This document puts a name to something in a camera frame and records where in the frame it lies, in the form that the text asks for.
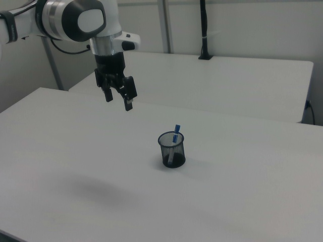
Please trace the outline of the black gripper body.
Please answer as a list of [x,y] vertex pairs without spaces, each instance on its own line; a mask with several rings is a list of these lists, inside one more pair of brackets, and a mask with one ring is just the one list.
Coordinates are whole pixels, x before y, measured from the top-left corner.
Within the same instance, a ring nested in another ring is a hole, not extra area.
[[95,69],[96,83],[98,87],[103,87],[103,82],[112,79],[114,88],[124,87],[124,54],[118,52],[113,55],[95,55],[97,68]]

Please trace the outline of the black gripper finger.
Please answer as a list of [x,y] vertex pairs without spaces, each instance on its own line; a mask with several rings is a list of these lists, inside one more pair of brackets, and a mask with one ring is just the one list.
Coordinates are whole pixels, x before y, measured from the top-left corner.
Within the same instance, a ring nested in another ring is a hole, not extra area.
[[102,83],[101,89],[104,92],[106,102],[112,101],[113,100],[113,95],[112,95],[110,84],[107,81],[104,81]]
[[137,90],[132,76],[121,78],[119,93],[124,100],[125,110],[130,111],[133,108],[133,99],[137,97]]

